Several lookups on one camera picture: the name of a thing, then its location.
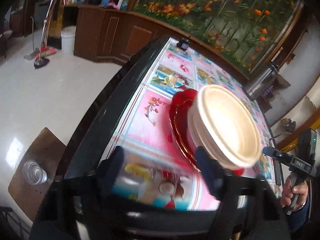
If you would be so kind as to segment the flower aquarium display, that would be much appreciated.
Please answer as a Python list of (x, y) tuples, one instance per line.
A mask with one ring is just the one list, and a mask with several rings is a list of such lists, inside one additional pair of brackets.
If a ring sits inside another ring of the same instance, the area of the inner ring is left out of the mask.
[(135, 0), (133, 10), (188, 33), (246, 76), (289, 33), (302, 0)]

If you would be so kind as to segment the clear glass cup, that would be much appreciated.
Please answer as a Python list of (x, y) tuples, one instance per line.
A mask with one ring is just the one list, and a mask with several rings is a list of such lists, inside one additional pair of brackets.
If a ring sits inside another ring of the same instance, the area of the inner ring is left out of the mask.
[(48, 180), (47, 172), (34, 160), (26, 161), (22, 172), (25, 180), (30, 185), (44, 184)]

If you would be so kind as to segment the wooden cabinet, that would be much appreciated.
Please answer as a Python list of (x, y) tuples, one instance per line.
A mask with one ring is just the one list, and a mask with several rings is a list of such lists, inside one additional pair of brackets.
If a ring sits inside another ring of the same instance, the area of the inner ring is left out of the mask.
[(154, 18), (136, 12), (105, 9), (95, 5), (66, 5), (62, 23), (76, 26), (74, 54), (93, 62), (114, 62), (123, 65), (130, 57), (158, 37), (187, 38), (189, 46), (238, 81), (249, 80), (217, 50), (188, 33)]

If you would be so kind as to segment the white plastic bucket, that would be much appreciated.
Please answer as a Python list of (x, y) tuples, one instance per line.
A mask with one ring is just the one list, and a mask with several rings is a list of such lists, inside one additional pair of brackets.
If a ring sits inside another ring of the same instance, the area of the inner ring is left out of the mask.
[(61, 30), (61, 49), (64, 54), (74, 55), (76, 26), (71, 25)]

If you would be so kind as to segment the colourful fruit tablecloth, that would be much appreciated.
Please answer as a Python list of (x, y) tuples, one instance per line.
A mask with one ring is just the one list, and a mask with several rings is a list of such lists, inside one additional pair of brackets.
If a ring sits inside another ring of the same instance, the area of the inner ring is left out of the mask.
[(108, 158), (116, 146), (124, 149), (125, 160), (114, 193), (166, 209), (218, 208), (219, 202), (178, 148), (169, 120), (175, 93), (209, 84), (221, 85), (236, 95), (257, 124), (262, 145), (270, 144), (271, 133), (263, 113), (258, 103), (244, 94), (240, 83), (199, 52), (180, 50), (177, 41), (170, 38), (134, 91), (103, 153), (103, 158)]

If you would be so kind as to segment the beige bowl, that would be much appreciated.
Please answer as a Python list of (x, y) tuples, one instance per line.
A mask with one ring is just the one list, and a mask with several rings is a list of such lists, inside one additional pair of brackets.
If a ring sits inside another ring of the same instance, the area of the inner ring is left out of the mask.
[(251, 168), (262, 150), (257, 124), (242, 101), (219, 85), (197, 92), (187, 111), (188, 141), (230, 170)]

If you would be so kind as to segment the small black device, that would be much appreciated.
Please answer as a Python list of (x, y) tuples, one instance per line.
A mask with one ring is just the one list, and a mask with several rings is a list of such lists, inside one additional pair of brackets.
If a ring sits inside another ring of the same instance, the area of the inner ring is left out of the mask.
[(186, 51), (189, 48), (189, 44), (190, 41), (187, 38), (183, 37), (176, 43), (176, 47), (182, 51)]

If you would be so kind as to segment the stainless steel thermos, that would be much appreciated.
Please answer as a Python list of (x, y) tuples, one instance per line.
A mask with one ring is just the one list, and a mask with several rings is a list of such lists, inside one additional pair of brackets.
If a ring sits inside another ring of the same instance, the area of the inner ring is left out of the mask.
[(244, 85), (243, 92), (254, 101), (265, 91), (278, 75), (278, 65), (270, 61), (264, 64)]

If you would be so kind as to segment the red glass plate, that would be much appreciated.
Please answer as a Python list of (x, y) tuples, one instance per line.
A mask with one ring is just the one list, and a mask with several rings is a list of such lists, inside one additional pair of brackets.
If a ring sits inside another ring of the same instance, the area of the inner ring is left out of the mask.
[(198, 146), (204, 147), (204, 144), (196, 134), (195, 125), (188, 120), (188, 116), (191, 115), (189, 109), (194, 104), (196, 97), (197, 91), (191, 88), (177, 92), (172, 97), (169, 123), (177, 150), (195, 171), (200, 172), (195, 159), (195, 151)]

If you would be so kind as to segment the brown wooden stool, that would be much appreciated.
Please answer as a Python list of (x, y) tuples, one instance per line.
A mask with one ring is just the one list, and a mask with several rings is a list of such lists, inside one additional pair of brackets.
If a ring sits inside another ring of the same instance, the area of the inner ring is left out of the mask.
[(34, 221), (66, 146), (44, 128), (20, 161), (8, 187), (13, 200)]

